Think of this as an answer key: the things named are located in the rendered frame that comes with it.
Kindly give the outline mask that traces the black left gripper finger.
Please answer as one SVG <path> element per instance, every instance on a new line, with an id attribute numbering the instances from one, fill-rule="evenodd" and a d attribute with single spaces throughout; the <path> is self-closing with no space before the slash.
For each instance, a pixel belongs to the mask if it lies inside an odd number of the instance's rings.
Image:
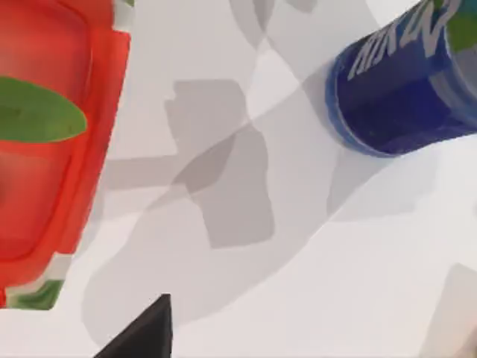
<path id="1" fill-rule="evenodd" d="M 93 358 L 171 358 L 171 295 L 162 294 Z"/>

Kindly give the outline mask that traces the red and green box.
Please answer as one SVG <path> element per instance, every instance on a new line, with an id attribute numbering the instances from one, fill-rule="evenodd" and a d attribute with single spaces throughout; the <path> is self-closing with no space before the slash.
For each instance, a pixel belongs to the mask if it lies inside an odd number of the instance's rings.
<path id="1" fill-rule="evenodd" d="M 0 310 L 49 310 L 92 209 L 137 0 L 0 0 Z"/>

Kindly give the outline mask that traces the blue can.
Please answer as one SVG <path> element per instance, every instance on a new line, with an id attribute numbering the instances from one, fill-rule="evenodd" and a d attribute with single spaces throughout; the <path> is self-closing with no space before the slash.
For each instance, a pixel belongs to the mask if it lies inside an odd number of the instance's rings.
<path id="1" fill-rule="evenodd" d="M 420 0 L 347 46 L 326 105 L 342 140 L 376 157 L 477 135 L 477 0 Z"/>

